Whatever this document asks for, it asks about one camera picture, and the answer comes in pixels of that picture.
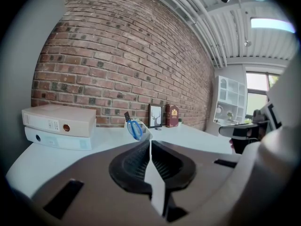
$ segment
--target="ceiling light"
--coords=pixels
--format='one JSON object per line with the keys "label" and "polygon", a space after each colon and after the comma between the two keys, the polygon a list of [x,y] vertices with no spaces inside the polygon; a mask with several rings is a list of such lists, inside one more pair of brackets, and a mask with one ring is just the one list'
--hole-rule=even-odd
{"label": "ceiling light", "polygon": [[252,28],[273,28],[285,30],[288,32],[295,33],[295,29],[291,23],[270,19],[270,18],[251,18],[251,27]]}
{"label": "ceiling light", "polygon": [[245,45],[246,47],[250,47],[250,46],[252,45],[252,42],[246,40],[246,41],[244,42],[244,45]]}

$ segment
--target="desk surface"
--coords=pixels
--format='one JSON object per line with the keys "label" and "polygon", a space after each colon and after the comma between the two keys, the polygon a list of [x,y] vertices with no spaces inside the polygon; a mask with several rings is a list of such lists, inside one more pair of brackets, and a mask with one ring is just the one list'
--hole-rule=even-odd
{"label": "desk surface", "polygon": [[[216,137],[192,127],[161,127],[150,129],[153,139],[192,149],[231,154],[224,138]],[[6,174],[10,185],[28,197],[53,176],[77,160],[117,146],[137,142],[125,128],[96,128],[97,145],[91,151],[59,149],[32,143],[14,162]]]}

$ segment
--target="binder label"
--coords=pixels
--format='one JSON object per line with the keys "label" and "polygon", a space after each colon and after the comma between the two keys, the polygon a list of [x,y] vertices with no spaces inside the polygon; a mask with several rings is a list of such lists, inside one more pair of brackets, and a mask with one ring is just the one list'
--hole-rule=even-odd
{"label": "binder label", "polygon": [[58,120],[51,118],[24,114],[24,121],[26,124],[44,130],[60,131]]}

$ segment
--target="stacked binders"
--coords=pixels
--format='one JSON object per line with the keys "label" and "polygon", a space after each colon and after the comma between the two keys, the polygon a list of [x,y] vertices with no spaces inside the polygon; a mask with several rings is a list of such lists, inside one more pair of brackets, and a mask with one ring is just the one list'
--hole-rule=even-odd
{"label": "stacked binders", "polygon": [[42,105],[22,110],[29,141],[71,150],[92,150],[96,110],[64,105]]}

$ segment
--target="ceiling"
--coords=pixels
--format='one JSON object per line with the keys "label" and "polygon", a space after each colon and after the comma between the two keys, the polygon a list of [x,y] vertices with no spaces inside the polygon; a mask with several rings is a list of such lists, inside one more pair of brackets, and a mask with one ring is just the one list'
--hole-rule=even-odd
{"label": "ceiling", "polygon": [[251,17],[288,21],[271,0],[160,0],[186,22],[216,68],[230,64],[286,67],[299,49],[293,33],[251,28]]}

